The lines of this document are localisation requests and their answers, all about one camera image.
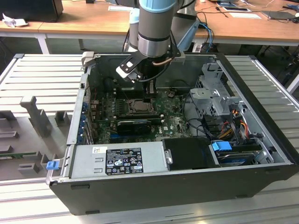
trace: power supply label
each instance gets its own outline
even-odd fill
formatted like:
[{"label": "power supply label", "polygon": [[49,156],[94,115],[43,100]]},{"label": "power supply label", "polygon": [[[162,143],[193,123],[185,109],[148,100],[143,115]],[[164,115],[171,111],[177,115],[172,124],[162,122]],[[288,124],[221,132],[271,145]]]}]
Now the power supply label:
[{"label": "power supply label", "polygon": [[105,173],[107,175],[143,173],[141,148],[108,149]]}]

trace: computer case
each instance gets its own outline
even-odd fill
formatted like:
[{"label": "computer case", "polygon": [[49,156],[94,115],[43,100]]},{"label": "computer case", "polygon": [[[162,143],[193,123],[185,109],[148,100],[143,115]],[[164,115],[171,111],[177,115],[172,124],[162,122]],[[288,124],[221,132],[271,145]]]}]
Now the computer case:
[{"label": "computer case", "polygon": [[2,13],[14,19],[25,21],[56,22],[62,14],[61,0],[1,0]]}]

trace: yellow wire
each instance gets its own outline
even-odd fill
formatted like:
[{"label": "yellow wire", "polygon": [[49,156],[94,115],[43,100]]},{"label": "yellow wire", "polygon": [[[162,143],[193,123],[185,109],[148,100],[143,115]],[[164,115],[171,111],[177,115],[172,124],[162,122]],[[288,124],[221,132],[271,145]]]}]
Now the yellow wire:
[{"label": "yellow wire", "polygon": [[229,129],[227,132],[225,132],[225,133],[224,133],[223,135],[221,135],[219,138],[221,139],[221,138],[223,138],[223,137],[229,135],[230,133],[232,133],[232,131],[233,131],[233,129]]}]

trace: blue tab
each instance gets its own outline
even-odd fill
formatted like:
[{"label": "blue tab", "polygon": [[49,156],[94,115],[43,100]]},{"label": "blue tab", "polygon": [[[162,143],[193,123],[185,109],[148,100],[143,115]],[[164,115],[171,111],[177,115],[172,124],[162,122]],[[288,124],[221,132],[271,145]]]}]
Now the blue tab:
[{"label": "blue tab", "polygon": [[47,170],[57,170],[59,169],[59,161],[49,161],[47,163]]},{"label": "blue tab", "polygon": [[214,151],[225,151],[232,150],[230,143],[228,141],[217,141],[212,144]]}]

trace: metal bracket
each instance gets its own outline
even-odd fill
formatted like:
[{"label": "metal bracket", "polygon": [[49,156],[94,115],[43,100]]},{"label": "metal bracket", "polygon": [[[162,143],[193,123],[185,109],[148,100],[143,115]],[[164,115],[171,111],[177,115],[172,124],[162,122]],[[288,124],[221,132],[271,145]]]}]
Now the metal bracket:
[{"label": "metal bracket", "polygon": [[83,67],[87,67],[93,63],[95,59],[94,51],[86,51],[83,52],[81,62]]}]

